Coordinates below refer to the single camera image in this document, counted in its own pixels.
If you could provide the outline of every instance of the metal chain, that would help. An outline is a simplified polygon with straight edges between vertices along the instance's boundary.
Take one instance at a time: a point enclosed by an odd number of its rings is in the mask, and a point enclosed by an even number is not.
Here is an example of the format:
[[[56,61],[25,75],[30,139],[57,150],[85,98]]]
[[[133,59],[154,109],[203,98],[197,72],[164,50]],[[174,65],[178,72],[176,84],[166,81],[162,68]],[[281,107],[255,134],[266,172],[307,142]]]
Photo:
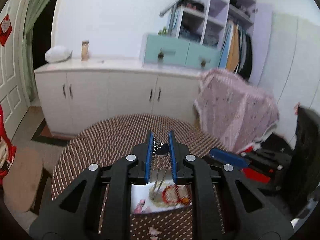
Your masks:
[[[156,162],[156,151],[163,145],[164,143],[160,140],[156,140],[156,138],[153,138],[153,153],[152,153],[152,169],[155,168],[155,162]],[[160,159],[160,163],[159,163],[159,168],[157,170],[157,175],[156,175],[156,181],[155,184],[153,186],[152,189],[152,200],[155,198],[155,189],[156,189],[156,185],[158,183],[158,177],[159,177],[159,170],[162,166],[162,158]]]
[[[168,171],[168,169],[169,169],[169,166],[170,166],[170,162],[167,163],[167,167],[165,168],[165,171],[164,171],[164,174],[163,174],[163,178],[162,178],[162,180],[161,180],[161,182],[160,182],[160,184],[159,184],[159,187],[158,187],[156,193],[159,192],[160,187],[161,187],[162,183],[164,182],[164,178],[165,178],[165,175],[166,175],[166,173],[167,173],[167,171]]]

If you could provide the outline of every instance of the red decoration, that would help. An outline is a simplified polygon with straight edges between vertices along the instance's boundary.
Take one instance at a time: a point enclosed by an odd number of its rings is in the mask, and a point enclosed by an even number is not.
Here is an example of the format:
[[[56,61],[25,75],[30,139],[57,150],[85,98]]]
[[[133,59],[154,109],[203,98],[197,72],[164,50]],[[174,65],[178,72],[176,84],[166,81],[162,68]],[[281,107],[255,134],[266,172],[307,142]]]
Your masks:
[[[243,168],[241,170],[245,176],[248,178],[248,179],[252,179],[252,180],[256,180],[256,181],[259,181],[259,182],[262,182],[262,183],[269,183],[270,181],[270,178],[259,173],[259,172],[256,172],[255,170],[253,169],[250,169],[250,168]]]
[[[9,14],[2,20],[0,24],[0,43],[4,47],[10,33],[12,32],[12,25],[9,18]]]
[[[9,169],[14,160],[14,156],[16,155],[17,148],[12,145],[10,139],[7,137],[7,133],[4,129],[4,120],[3,120],[3,111],[2,106],[0,105],[0,145],[4,145],[5,147],[1,147],[6,152],[6,160],[2,167],[0,167],[0,185],[2,185],[2,179],[4,176],[8,174]]]

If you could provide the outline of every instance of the white pillow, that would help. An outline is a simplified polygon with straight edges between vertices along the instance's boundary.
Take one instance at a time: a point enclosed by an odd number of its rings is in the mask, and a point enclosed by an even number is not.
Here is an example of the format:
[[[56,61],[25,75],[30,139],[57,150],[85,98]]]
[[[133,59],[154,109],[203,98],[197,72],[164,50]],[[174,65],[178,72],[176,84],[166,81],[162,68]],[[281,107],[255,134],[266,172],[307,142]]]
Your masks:
[[[55,46],[45,53],[44,58],[48,63],[65,61],[70,57],[71,52],[65,46]]]

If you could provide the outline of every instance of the round table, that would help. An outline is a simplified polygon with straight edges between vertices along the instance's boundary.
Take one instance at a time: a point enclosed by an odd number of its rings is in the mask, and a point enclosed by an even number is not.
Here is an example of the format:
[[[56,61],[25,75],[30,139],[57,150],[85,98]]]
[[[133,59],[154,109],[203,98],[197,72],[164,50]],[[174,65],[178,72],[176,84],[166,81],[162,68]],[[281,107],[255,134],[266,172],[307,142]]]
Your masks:
[[[53,171],[52,199],[91,163],[104,167],[130,154],[133,146],[145,141],[148,130],[153,131],[156,139],[166,143],[168,131],[173,130],[176,140],[186,144],[190,153],[199,157],[209,153],[213,147],[224,149],[212,136],[201,132],[190,123],[170,117],[134,114],[110,118],[84,130],[65,147]],[[107,196],[108,187],[100,215],[99,231]],[[149,239],[150,227],[161,231],[158,240],[192,239],[192,209],[188,207],[161,213],[131,215],[131,239]]]

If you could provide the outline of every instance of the doorway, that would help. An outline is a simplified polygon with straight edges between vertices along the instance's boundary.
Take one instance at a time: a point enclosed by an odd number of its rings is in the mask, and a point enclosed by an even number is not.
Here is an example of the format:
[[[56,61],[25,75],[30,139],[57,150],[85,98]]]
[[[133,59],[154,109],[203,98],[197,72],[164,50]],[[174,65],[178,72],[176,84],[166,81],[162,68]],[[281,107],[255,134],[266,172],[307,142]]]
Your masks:
[[[47,64],[44,55],[51,48],[53,14],[57,0],[50,0],[33,26],[33,70]]]

